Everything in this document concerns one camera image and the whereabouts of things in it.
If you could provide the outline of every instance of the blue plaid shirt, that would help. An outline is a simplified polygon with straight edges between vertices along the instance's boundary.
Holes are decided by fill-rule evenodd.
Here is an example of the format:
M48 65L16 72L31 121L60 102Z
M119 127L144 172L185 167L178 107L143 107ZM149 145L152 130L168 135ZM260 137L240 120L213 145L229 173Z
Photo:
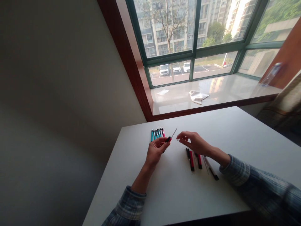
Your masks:
M301 191L294 185L268 172L229 155L226 168L220 166L245 202L265 218L280 225L301 225ZM140 225L146 194L127 186L115 209L103 225Z

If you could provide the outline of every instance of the plastic bottle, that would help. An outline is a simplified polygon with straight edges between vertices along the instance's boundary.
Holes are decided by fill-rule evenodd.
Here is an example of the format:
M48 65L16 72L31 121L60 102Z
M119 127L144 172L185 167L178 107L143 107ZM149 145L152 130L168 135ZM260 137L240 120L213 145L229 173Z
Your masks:
M278 73L278 71L281 68L281 63L276 63L271 70L269 71L269 73L267 74L267 76L264 78L264 80L262 81L260 86L263 87L267 87L270 82L273 80L273 78L275 77L275 75Z

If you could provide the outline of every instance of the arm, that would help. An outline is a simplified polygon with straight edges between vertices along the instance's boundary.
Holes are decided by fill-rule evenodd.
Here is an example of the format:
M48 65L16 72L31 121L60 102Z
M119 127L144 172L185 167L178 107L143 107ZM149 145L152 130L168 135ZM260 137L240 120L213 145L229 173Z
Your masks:
M146 189L162 153L170 145L166 137L155 139L149 144L146 161L132 186L127 186L115 209L103 222L107 225L140 225Z
M221 165L219 170L245 202L264 217L278 224L301 224L301 191L298 188L211 146L196 132L181 132L177 139L194 152L217 161Z

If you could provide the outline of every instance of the white cloth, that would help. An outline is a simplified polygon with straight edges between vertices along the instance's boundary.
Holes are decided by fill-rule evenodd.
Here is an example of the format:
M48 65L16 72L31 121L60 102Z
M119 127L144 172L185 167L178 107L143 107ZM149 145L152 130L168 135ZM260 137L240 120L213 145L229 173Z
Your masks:
M208 94L204 94L201 93L200 91L195 91L195 90L191 90L189 94L191 100L197 104L202 104L202 100L209 96Z

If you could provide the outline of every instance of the wrist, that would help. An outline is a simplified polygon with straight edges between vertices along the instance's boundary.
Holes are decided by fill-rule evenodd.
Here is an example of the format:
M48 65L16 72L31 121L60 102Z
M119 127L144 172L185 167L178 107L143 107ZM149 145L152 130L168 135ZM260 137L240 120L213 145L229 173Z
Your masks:
M208 157L218 162L224 168L227 167L231 161L230 156L217 147L213 147L209 153Z

